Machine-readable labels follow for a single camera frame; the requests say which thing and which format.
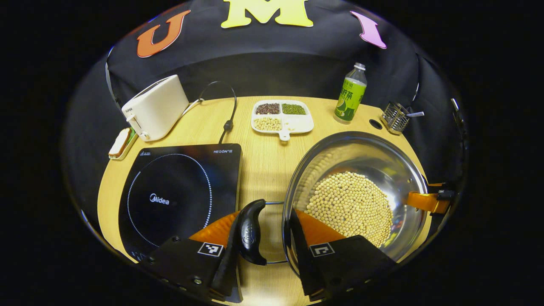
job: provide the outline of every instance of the black cable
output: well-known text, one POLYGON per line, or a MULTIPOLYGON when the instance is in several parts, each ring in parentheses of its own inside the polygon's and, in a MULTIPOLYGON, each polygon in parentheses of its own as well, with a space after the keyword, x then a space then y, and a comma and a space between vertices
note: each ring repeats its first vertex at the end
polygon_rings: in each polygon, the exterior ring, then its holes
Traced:
POLYGON ((223 137, 225 136, 226 132, 232 130, 232 126, 233 126, 232 119, 234 118, 234 113, 236 112, 237 99, 236 99, 236 93, 234 92, 234 88, 232 88, 232 86, 230 86, 228 83, 223 82, 223 81, 214 81, 214 82, 206 85, 204 90, 200 93, 198 102, 204 101, 202 99, 202 95, 204 94, 204 91, 206 91, 206 89, 208 89, 208 87, 210 85, 215 84, 215 83, 223 83, 223 84, 229 86, 231 88, 231 90, 232 90, 232 94, 234 95, 234 108, 232 109, 231 118, 229 120, 227 120, 227 122, 225 122, 225 124, 223 125, 223 134, 221 134, 221 138, 219 138, 219 144, 221 144, 223 142, 223 137))

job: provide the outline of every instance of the white toaster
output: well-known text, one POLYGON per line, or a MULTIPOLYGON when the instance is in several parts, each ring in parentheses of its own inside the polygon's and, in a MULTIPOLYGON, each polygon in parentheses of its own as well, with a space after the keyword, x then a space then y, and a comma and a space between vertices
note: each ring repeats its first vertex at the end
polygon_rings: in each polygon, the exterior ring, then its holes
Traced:
POLYGON ((145 142, 166 136, 189 105, 177 75, 156 81, 121 108, 127 122, 145 142))

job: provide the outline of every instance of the metal utensil holder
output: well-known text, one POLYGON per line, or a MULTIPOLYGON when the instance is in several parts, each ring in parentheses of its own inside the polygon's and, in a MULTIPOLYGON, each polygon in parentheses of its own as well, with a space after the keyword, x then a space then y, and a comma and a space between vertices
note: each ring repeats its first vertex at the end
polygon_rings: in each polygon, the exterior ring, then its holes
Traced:
POLYGON ((385 125, 389 133, 394 135, 402 134, 404 128, 408 124, 409 117, 406 115, 409 112, 406 108, 402 107, 399 103, 391 103, 387 105, 384 113, 381 115, 380 120, 385 125))

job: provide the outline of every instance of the black induction cooker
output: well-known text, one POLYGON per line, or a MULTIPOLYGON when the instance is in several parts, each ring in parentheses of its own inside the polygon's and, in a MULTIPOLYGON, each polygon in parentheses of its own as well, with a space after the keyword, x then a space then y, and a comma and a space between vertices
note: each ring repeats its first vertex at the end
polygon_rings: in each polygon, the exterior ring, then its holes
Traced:
POLYGON ((143 258, 177 235, 189 237, 237 209, 239 144, 147 148, 138 152, 119 206, 127 253, 143 258))

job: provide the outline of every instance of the letter m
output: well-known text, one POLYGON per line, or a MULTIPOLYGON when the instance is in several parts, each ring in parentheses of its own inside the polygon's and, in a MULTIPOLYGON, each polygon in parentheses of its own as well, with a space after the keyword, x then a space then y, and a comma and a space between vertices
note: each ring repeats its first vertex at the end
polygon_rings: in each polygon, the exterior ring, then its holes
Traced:
POLYGON ((251 19, 245 16, 247 10, 260 23, 267 23, 277 10, 280 15, 275 21, 281 25, 311 27, 313 22, 306 15, 304 2, 307 0, 223 0, 230 2, 228 18, 222 28, 247 26, 251 19))

